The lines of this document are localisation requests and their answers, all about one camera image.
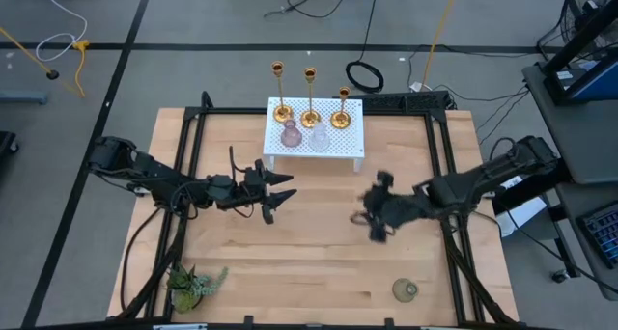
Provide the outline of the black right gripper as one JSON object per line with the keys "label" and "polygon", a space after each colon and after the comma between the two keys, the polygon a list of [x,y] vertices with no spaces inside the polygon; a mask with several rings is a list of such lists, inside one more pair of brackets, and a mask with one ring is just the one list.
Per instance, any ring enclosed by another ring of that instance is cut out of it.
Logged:
{"label": "black right gripper", "polygon": [[424,217],[424,210],[415,195],[398,195],[389,192],[394,184],[394,176],[386,171],[377,172],[377,182],[359,196],[359,200],[370,212],[358,211],[350,216],[350,221],[359,226],[369,226],[370,239],[384,243],[389,226],[396,230],[403,224]]}

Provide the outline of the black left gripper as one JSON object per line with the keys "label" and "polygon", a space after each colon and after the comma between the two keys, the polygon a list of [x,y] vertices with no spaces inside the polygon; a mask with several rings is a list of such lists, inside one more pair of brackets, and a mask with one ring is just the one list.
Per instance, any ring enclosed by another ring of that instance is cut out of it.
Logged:
{"label": "black left gripper", "polygon": [[274,217],[271,212],[297,192],[296,189],[290,189],[269,194],[267,187],[287,182],[293,178],[292,175],[276,174],[268,171],[261,159],[255,161],[253,168],[249,167],[244,170],[242,187],[249,193],[253,204],[261,204],[262,216],[266,224],[274,223]]}

